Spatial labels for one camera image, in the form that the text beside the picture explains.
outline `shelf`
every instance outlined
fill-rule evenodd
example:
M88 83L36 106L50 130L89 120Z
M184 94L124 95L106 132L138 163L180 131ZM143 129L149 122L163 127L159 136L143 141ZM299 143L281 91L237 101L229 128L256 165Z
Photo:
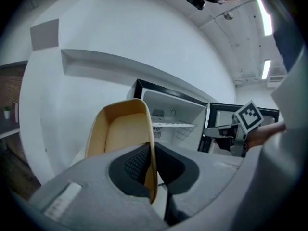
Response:
M197 125L183 122L183 121L167 121L167 120L157 120L156 118L152 118L152 126L153 127L164 127L164 128L190 128L196 127Z

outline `beige bin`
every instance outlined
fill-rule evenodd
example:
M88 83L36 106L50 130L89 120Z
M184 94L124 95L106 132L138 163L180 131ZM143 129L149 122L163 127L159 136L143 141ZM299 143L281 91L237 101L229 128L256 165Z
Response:
M94 120L85 157L146 142L151 145L151 165L146 174L145 186L150 189L152 203L157 194L154 135L150 112L143 100L132 99L104 107Z

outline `mini fridge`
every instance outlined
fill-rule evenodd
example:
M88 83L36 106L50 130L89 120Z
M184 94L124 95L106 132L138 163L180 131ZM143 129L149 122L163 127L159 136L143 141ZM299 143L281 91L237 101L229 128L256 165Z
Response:
M149 107L155 142L169 143L192 151L231 155L221 150L211 138L205 137L203 129L231 124L232 114L241 105L205 103L141 79L137 79L134 98L144 100ZM278 110L259 109L264 116L261 125L278 121Z

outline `white ceiling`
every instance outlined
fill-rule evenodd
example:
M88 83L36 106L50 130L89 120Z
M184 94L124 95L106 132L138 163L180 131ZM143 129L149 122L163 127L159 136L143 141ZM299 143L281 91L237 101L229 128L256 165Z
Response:
M225 62L235 85L262 82L264 60L271 60L269 76L285 75L273 35L264 36L256 0L206 2L202 11L186 0L161 0L191 20L212 42ZM226 20L225 11L234 18Z

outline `ceiling light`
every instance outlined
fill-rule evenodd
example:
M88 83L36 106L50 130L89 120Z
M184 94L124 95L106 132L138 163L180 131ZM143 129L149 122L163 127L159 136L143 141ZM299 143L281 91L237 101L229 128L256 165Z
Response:
M263 74L262 74L262 79L266 79L269 73L270 69L270 60L264 61L264 68L263 68Z
M263 3L261 0L257 0L261 15L262 15L262 20L263 20L263 26L264 26L264 35L271 35L273 33L273 29L271 27L271 17L270 15L266 12Z

